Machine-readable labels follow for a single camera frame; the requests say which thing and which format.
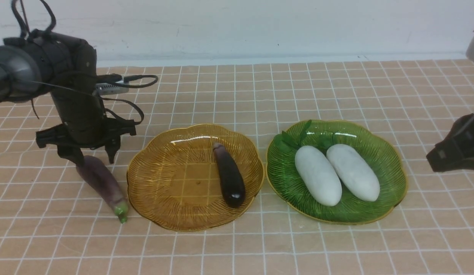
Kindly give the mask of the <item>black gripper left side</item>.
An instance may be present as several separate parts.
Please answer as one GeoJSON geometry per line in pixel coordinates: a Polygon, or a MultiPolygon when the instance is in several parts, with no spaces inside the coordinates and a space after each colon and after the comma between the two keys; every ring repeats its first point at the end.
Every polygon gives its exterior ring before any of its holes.
{"type": "Polygon", "coordinates": [[[39,148],[56,145],[60,158],[73,162],[77,167],[83,167],[84,155],[80,148],[92,150],[105,146],[110,164],[121,146],[121,136],[137,134],[134,120],[118,120],[104,117],[98,123],[59,124],[46,130],[36,132],[36,144],[39,148]]]}

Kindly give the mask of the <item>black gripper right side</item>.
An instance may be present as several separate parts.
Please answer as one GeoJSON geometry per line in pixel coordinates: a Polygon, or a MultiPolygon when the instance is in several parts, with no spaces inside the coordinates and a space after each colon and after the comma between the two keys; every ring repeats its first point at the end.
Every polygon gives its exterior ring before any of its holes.
{"type": "Polygon", "coordinates": [[[447,136],[426,155],[433,172],[474,171],[474,113],[459,117],[447,136]]]}

